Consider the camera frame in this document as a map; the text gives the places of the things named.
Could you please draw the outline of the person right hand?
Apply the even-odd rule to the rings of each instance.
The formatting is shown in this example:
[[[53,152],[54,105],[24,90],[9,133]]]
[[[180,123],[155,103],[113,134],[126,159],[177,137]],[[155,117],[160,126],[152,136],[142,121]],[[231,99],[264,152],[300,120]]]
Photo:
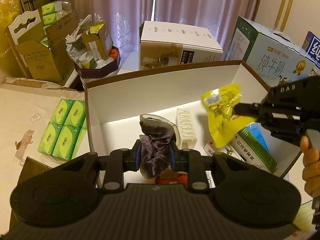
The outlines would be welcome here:
[[[304,170],[302,179],[305,181],[304,190],[312,196],[313,192],[318,190],[320,186],[319,150],[310,148],[310,140],[307,136],[302,136],[300,150],[303,153]]]

